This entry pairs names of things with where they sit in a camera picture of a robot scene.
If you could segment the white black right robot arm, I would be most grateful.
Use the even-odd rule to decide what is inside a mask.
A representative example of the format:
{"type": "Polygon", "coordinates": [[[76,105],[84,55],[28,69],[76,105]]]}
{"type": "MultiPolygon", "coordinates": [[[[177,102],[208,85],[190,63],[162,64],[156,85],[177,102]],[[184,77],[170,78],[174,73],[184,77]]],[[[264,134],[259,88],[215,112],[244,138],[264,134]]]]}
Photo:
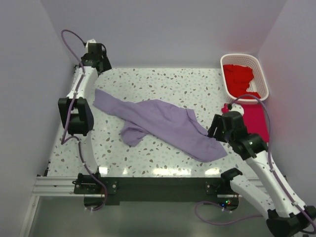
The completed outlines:
{"type": "Polygon", "coordinates": [[[266,142],[248,133],[242,115],[230,111],[215,115],[208,136],[228,143],[255,172],[264,190],[253,185],[237,168],[221,174],[222,184],[241,195],[263,216],[275,237],[292,237],[304,232],[316,218],[316,208],[297,196],[277,168],[266,142]]]}

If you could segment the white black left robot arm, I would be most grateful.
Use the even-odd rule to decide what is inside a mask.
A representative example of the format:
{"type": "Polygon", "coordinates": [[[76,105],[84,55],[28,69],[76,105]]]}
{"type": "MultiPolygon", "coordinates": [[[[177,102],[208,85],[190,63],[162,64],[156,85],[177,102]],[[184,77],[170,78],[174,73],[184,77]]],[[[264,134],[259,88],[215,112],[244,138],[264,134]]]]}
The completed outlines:
{"type": "Polygon", "coordinates": [[[92,148],[91,132],[94,117],[87,101],[90,89],[99,76],[112,68],[102,43],[91,39],[85,44],[86,53],[79,60],[79,75],[65,98],[58,100],[64,132],[61,144],[75,139],[78,144],[79,167],[83,175],[99,171],[92,148]]]}

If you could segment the purple t shirt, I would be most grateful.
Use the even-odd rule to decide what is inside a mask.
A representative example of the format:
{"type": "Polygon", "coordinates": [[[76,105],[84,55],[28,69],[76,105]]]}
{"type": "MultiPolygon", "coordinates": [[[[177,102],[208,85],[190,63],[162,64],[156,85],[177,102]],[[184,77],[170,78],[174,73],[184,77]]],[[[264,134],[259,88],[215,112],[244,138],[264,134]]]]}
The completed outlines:
{"type": "Polygon", "coordinates": [[[99,89],[95,90],[93,105],[125,121],[120,133],[129,146],[135,147],[146,135],[152,135],[200,162],[212,162],[227,155],[221,143],[207,136],[192,109],[161,100],[124,102],[99,89]]]}

